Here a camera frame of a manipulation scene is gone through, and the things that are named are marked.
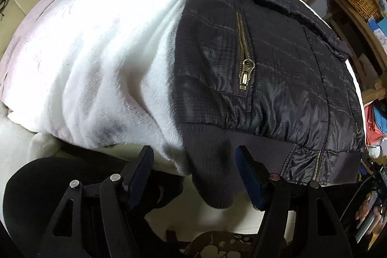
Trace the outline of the right hand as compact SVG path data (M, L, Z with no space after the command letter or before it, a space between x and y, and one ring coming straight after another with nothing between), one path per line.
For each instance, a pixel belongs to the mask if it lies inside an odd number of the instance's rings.
M359 210L356 212L355 220L359 221L356 238L360 239L372 233L373 229L380 223L382 218L382 208L379 203L378 194L370 192Z

